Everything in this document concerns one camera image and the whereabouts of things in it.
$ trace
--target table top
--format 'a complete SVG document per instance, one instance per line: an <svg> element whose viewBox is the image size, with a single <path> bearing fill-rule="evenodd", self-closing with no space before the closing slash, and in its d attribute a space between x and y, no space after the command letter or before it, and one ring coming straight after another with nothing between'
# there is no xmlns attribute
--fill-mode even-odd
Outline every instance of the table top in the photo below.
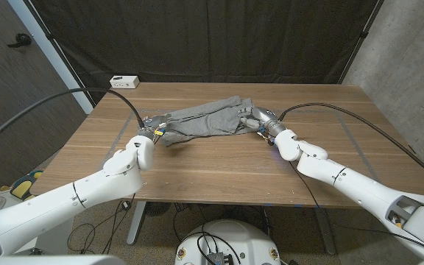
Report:
<svg viewBox="0 0 424 265"><path fill-rule="evenodd" d="M325 102L362 116L408 146L358 86L147 83L116 89L143 116L193 107L230 96L250 97L278 115L288 107ZM424 169L355 118L324 107L288 113L283 123L300 140L327 150L328 157L385 186L424 194ZM102 164L136 135L138 123L128 106L107 94L31 188L42 194L99 171ZM256 133L196 138L155 147L153 169L142 172L144 187L135 198L147 201L248 205L315 206L287 161ZM358 207L328 184L304 177L325 207Z"/></svg>

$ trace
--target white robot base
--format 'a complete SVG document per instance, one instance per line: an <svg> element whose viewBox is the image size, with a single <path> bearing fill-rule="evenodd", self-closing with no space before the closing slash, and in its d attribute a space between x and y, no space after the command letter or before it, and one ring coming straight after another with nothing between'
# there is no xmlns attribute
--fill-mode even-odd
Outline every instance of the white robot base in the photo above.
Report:
<svg viewBox="0 0 424 265"><path fill-rule="evenodd" d="M174 264L204 264L205 259L199 248L220 265L280 264L278 249L271 238L258 228L237 220L208 222L190 232L177 248Z"/></svg>

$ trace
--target power strip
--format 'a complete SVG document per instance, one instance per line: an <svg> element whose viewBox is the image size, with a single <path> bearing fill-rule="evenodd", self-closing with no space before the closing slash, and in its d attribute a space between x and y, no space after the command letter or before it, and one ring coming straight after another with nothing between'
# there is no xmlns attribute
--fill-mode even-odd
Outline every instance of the power strip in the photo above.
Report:
<svg viewBox="0 0 424 265"><path fill-rule="evenodd" d="M137 88L137 76L113 76L109 81L113 88Z"/></svg>

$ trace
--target wooden surface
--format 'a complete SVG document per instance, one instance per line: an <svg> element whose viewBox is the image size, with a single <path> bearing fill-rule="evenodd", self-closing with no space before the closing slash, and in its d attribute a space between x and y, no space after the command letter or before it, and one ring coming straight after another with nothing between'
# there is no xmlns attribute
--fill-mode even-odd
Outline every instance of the wooden surface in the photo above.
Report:
<svg viewBox="0 0 424 265"><path fill-rule="evenodd" d="M66 91L37 42L17 49L17 33L30 35L7 0L0 0L0 126L38 100ZM0 135L0 188L10 186L63 146L86 114L72 95L37 107Z"/></svg>
<svg viewBox="0 0 424 265"><path fill-rule="evenodd" d="M234 95L251 97L256 106L276 113L301 103L327 102L359 114L405 143L357 86L141 83L135 90L117 91L125 95L142 116ZM391 188L424 194L424 170L383 136L353 117L323 107L307 107L288 113L283 122L300 140L326 149L330 159ZM105 96L32 187L32 193L41 194L98 171L106 157L123 149L136 135L137 127L125 103L114 96ZM255 133L196 138L170 147L157 144L155 165L142 176L145 185L137 193L137 199L314 205L289 163ZM309 177L305 177L305 181L319 204L356 207L330 185Z"/></svg>

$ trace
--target door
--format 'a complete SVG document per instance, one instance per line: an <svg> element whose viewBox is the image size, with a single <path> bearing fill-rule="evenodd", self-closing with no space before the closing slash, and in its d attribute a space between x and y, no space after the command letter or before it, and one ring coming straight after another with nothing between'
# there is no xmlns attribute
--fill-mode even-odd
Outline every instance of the door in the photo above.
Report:
<svg viewBox="0 0 424 265"><path fill-rule="evenodd" d="M37 43L10 48L15 36L29 31L7 0L0 0L0 125L25 107L66 91ZM69 94L47 102L0 135L0 187L10 186L63 146L85 113Z"/></svg>

